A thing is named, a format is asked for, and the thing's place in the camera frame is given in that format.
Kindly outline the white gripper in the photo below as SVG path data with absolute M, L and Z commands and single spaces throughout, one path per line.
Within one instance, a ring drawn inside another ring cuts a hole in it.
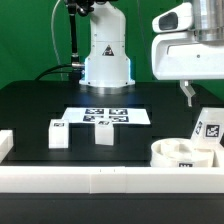
M 224 79 L 224 2 L 183 2 L 152 22 L 152 70 L 159 80 L 181 80 L 192 106 L 189 80 Z

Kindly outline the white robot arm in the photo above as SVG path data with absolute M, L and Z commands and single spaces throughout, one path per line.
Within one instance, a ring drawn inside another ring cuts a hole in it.
M 96 1 L 90 24 L 91 51 L 80 83 L 102 94 L 133 85 L 124 14 L 106 0 Z M 155 17 L 152 29 L 157 79 L 178 80 L 188 98 L 195 95 L 193 80 L 224 79 L 224 0 L 183 0 Z

